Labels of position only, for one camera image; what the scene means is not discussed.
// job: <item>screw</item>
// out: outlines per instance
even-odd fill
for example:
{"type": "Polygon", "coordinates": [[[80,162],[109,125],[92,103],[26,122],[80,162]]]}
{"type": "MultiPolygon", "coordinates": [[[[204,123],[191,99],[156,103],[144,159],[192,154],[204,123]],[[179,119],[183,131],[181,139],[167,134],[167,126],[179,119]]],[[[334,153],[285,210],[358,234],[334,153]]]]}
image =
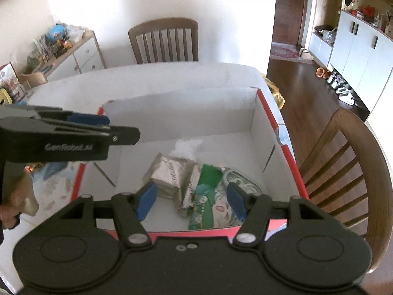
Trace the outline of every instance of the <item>screw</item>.
{"type": "Polygon", "coordinates": [[[132,234],[128,237],[128,240],[132,244],[143,244],[147,242],[148,237],[145,234],[132,234]]]}
{"type": "Polygon", "coordinates": [[[188,243],[187,244],[187,248],[189,248],[189,249],[197,249],[198,248],[198,244],[188,243]]]}
{"type": "Polygon", "coordinates": [[[243,244],[250,244],[256,241],[256,237],[254,234],[250,234],[250,233],[242,233],[239,235],[236,235],[236,239],[243,243],[243,244]]]}
{"type": "Polygon", "coordinates": [[[184,245],[177,245],[176,246],[176,250],[179,251],[179,252],[184,252],[184,251],[187,250],[187,247],[184,246],[184,245]]]}

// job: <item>white cardboard box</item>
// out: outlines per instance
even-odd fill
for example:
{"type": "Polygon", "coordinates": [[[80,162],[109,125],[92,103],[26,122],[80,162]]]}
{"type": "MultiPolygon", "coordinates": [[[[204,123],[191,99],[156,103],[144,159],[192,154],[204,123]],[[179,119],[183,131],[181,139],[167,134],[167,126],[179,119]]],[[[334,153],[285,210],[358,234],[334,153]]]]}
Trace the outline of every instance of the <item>white cardboard box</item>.
{"type": "MultiPolygon", "coordinates": [[[[115,187],[89,162],[78,172],[73,197],[90,194],[99,201],[121,192],[138,191],[157,153],[170,153],[181,138],[201,139],[200,162],[240,170],[263,183],[274,201],[289,201],[293,195],[307,196],[292,154],[287,145],[279,142],[278,125],[257,88],[145,95],[106,103],[103,112],[112,125],[138,127],[141,139],[134,146],[111,147],[108,159],[97,162],[115,187]]],[[[148,232],[189,235],[185,232],[188,220],[175,212],[173,201],[158,197],[142,224],[148,232]]],[[[278,221],[270,229],[281,224],[278,221]]],[[[97,225],[114,230],[112,220],[98,220],[97,225]]],[[[238,227],[216,229],[213,233],[204,231],[203,235],[232,236],[237,230],[238,227]]]]}

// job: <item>chair backrest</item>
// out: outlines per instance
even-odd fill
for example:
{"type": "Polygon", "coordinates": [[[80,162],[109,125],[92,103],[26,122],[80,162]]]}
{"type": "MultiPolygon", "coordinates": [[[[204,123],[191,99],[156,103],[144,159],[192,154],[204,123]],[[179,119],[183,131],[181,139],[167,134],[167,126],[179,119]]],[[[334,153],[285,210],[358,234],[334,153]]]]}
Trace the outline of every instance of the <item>chair backrest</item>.
{"type": "Polygon", "coordinates": [[[130,38],[132,50],[134,51],[135,59],[138,64],[143,63],[141,50],[138,45],[137,37],[142,36],[143,45],[145,49],[146,59],[148,63],[151,63],[152,58],[150,56],[149,44],[151,40],[151,49],[153,50],[154,62],[159,62],[157,49],[161,52],[161,58],[163,62],[174,61],[171,31],[174,31],[174,42],[176,50],[176,59],[181,60],[180,49],[183,49],[184,59],[188,61],[188,46],[187,46],[187,31],[191,31],[191,48],[192,48],[192,60],[198,61],[198,23],[192,19],[186,19],[183,17],[169,17],[165,19],[158,19],[148,21],[133,27],[128,31],[128,37],[130,38]],[[156,45],[156,36],[154,34],[158,32],[158,39],[160,45],[156,45]]]}
{"type": "Polygon", "coordinates": [[[360,176],[347,185],[339,188],[333,194],[322,194],[323,199],[319,199],[320,201],[315,204],[321,208],[327,207],[332,203],[337,204],[338,201],[341,202],[341,198],[345,194],[354,189],[363,180],[365,181],[366,192],[364,194],[349,202],[344,202],[343,205],[338,208],[336,206],[329,214],[338,216],[358,206],[365,199],[368,199],[368,211],[360,216],[345,221],[343,224],[351,228],[368,219],[367,232],[362,236],[365,237],[373,253],[373,259],[369,270],[369,272],[372,272],[382,261],[393,228],[392,181],[385,157],[372,132],[355,114],[344,108],[339,108],[333,113],[325,130],[299,170],[304,178],[315,164],[322,149],[333,140],[338,132],[344,135],[347,141],[346,144],[323,164],[318,171],[309,177],[309,179],[305,181],[305,185],[307,188],[312,183],[316,182],[349,148],[352,148],[355,157],[327,181],[323,182],[323,184],[309,193],[309,197],[310,200],[314,202],[317,196],[321,197],[321,193],[326,193],[329,187],[337,183],[339,179],[359,163],[362,172],[360,176]]]}

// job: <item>wooden floor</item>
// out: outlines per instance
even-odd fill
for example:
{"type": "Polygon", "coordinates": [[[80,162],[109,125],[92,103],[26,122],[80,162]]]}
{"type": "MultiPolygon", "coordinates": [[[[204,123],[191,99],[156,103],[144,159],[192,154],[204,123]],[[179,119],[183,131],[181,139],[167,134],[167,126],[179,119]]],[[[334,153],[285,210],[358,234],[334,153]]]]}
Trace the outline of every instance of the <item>wooden floor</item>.
{"type": "MultiPolygon", "coordinates": [[[[316,69],[317,66],[310,64],[270,59],[267,72],[267,77],[276,84],[285,99],[285,105],[281,113],[288,128],[298,166],[308,156],[331,115],[338,107],[349,109],[363,119],[365,118],[357,107],[341,102],[329,84],[315,76],[316,69]]],[[[343,135],[338,134],[331,144],[324,149],[321,161],[315,165],[314,170],[318,170],[345,142],[343,135]]],[[[353,157],[353,151],[351,149],[348,150],[325,177],[307,188],[309,193],[347,164],[353,157]]],[[[320,194],[320,199],[324,199],[326,195],[331,195],[331,193],[349,183],[361,173],[360,166],[356,165],[336,185],[331,186],[328,192],[324,195],[320,194]]],[[[342,200],[337,201],[329,209],[326,208],[324,210],[329,212],[336,209],[337,205],[347,203],[363,193],[365,193],[364,182],[355,187],[352,192],[343,196],[342,200]]],[[[364,214],[367,210],[367,200],[365,200],[356,210],[349,210],[341,214],[338,219],[341,221],[351,220],[356,216],[364,214]]],[[[353,230],[358,234],[364,234],[366,228],[367,221],[364,221],[355,226],[353,230]]],[[[390,244],[388,253],[377,270],[366,275],[362,286],[371,295],[393,294],[393,243],[390,244]]]]}

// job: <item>red rug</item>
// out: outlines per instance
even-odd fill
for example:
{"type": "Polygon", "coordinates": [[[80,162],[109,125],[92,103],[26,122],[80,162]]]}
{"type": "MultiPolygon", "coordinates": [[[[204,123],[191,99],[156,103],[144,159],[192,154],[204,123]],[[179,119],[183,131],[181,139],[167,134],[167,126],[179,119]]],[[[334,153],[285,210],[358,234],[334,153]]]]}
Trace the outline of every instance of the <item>red rug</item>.
{"type": "Polygon", "coordinates": [[[306,64],[313,64],[313,61],[302,59],[299,56],[299,51],[295,45],[289,45],[284,43],[272,42],[272,48],[270,49],[270,58],[275,60],[292,61],[306,64]]]}

